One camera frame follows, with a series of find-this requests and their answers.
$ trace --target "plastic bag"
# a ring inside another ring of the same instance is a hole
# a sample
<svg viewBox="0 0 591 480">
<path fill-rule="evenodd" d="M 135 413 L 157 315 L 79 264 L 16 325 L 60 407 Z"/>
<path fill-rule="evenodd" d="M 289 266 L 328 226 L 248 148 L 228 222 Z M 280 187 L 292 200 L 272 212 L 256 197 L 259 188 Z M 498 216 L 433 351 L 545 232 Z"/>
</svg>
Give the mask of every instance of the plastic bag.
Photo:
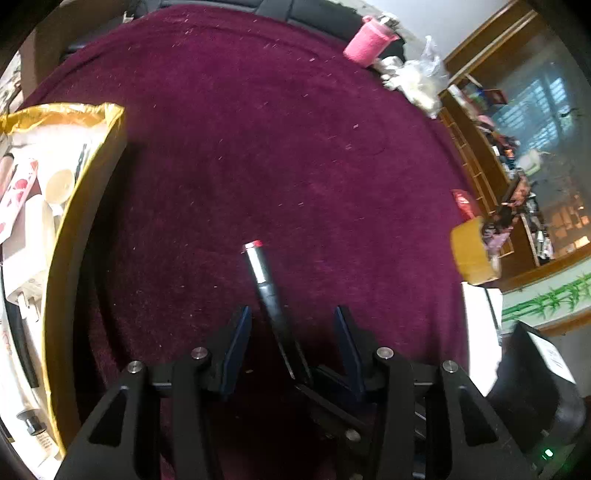
<svg viewBox="0 0 591 480">
<path fill-rule="evenodd" d="M 384 87 L 400 90 L 412 104 L 430 118 L 436 118 L 441 110 L 439 92 L 447 88 L 449 75 L 435 42 L 429 35 L 426 39 L 427 44 L 418 60 L 402 64 L 398 57 L 387 57 L 376 60 L 374 68 L 382 74 Z"/>
</svg>

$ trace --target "white sticker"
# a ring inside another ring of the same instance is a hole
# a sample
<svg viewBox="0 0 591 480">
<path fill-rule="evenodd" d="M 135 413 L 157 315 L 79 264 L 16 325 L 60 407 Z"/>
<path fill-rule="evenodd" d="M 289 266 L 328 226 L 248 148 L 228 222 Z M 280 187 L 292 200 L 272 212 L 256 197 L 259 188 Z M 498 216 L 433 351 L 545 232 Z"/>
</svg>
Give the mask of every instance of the white sticker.
<svg viewBox="0 0 591 480">
<path fill-rule="evenodd" d="M 544 359 L 546 366 L 550 369 L 552 373 L 555 373 L 559 377 L 568 380 L 576 384 L 574 381 L 573 375 L 570 373 L 569 368 L 564 363 L 562 359 L 562 355 L 558 349 L 550 343 L 548 340 L 544 340 L 542 337 L 538 337 L 535 333 L 527 332 L 530 334 L 531 339 L 534 342 L 534 345 L 540 352 L 540 355 Z"/>
</svg>

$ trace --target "purple blanket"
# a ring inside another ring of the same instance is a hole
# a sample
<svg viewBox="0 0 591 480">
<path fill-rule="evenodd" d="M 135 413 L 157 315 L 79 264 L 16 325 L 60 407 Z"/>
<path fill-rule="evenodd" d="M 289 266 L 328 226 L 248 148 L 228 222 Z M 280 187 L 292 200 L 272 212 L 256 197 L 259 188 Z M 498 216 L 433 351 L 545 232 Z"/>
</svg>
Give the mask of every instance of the purple blanket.
<svg viewBox="0 0 591 480">
<path fill-rule="evenodd" d="M 311 364 L 340 369 L 339 303 L 409 358 L 465 364 L 449 244 L 461 222 L 450 189 L 468 188 L 457 152 L 439 122 L 342 48 L 251 14 L 169 8 L 91 44 L 29 97 L 115 102 L 128 116 L 76 306 L 83 417 L 128 361 L 187 353 L 249 304 L 255 325 L 237 392 L 212 410 L 226 478 L 331 477 L 330 447 L 288 394 L 259 319 L 241 256 L 254 239 Z"/>
</svg>

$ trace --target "silver bolt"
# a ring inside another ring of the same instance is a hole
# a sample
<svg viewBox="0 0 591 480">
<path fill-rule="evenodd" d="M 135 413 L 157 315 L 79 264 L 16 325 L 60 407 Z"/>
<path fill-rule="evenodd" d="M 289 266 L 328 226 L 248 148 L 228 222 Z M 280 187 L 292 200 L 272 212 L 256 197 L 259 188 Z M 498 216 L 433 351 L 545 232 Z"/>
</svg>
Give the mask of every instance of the silver bolt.
<svg viewBox="0 0 591 480">
<path fill-rule="evenodd" d="M 198 346 L 198 347 L 194 348 L 193 350 L 191 350 L 191 356 L 195 360 L 202 360 L 205 357 L 207 357 L 208 355 L 209 355 L 209 352 L 207 351 L 207 349 L 204 346 Z"/>
<path fill-rule="evenodd" d="M 394 350 L 387 346 L 381 346 L 376 353 L 378 354 L 378 357 L 384 358 L 385 360 L 394 356 Z"/>
<path fill-rule="evenodd" d="M 127 364 L 127 371 L 130 374 L 136 374 L 137 372 L 141 372 L 144 367 L 144 364 L 139 360 L 134 360 L 133 362 L 129 362 Z"/>
<path fill-rule="evenodd" d="M 345 432 L 345 436 L 347 437 L 347 440 L 351 442 L 357 443 L 361 440 L 361 435 L 357 430 L 349 429 Z"/>
<path fill-rule="evenodd" d="M 445 360 L 443 362 L 443 369 L 448 373 L 455 373 L 457 372 L 458 368 L 459 367 L 457 366 L 457 363 L 455 363 L 453 360 Z"/>
</svg>

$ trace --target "pink cup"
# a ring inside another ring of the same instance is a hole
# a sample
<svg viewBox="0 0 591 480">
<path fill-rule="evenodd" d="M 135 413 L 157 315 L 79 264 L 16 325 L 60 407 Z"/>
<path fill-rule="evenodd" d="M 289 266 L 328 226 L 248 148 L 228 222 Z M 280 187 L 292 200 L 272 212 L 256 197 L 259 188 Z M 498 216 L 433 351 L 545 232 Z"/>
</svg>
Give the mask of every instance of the pink cup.
<svg viewBox="0 0 591 480">
<path fill-rule="evenodd" d="M 362 67 L 369 67 L 398 35 L 374 17 L 363 17 L 363 26 L 343 51 L 345 57 Z"/>
</svg>

